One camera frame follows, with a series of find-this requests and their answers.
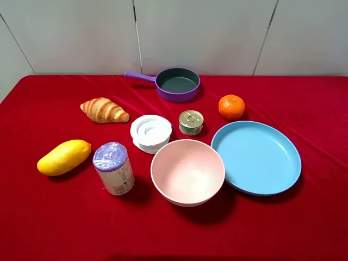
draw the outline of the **white container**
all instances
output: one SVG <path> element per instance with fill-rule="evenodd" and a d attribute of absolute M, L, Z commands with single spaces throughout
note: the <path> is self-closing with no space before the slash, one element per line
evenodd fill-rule
<path fill-rule="evenodd" d="M 158 115 L 139 117 L 132 123 L 130 129 L 135 146 L 149 154 L 156 154 L 166 145 L 172 133 L 170 122 Z"/>
<path fill-rule="evenodd" d="M 107 191 L 114 196 L 121 196 L 133 187 L 133 171 L 124 145 L 118 142 L 104 144 L 95 152 L 93 165 Z"/>

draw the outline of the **croissant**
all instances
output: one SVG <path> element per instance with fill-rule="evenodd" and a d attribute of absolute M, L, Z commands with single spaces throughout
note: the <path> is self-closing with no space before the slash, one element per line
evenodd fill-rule
<path fill-rule="evenodd" d="M 92 99 L 82 103 L 80 108 L 88 118 L 98 123 L 126 122 L 129 120 L 129 114 L 107 98 Z"/>

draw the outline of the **blue plate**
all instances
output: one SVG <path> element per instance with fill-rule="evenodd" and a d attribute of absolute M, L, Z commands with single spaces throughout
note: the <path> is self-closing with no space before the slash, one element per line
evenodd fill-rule
<path fill-rule="evenodd" d="M 219 129 L 212 148 L 221 156 L 226 181 L 255 195 L 273 195 L 289 189 L 301 173 L 294 144 L 276 129 L 254 121 L 237 121 Z"/>

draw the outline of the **purple frying pan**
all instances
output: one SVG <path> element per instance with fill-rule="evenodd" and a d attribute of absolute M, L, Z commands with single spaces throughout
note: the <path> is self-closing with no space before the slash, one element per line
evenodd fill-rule
<path fill-rule="evenodd" d="M 194 98 L 200 86 L 200 77 L 185 68 L 170 68 L 152 77 L 137 72 L 125 72 L 125 77 L 155 82 L 158 95 L 170 102 L 186 102 Z"/>

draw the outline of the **yellow mango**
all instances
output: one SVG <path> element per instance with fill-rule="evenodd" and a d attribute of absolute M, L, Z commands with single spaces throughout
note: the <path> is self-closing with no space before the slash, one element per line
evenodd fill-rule
<path fill-rule="evenodd" d="M 69 140 L 39 160 L 38 170 L 46 176 L 58 176 L 81 164 L 91 153 L 91 145 L 84 140 Z"/>

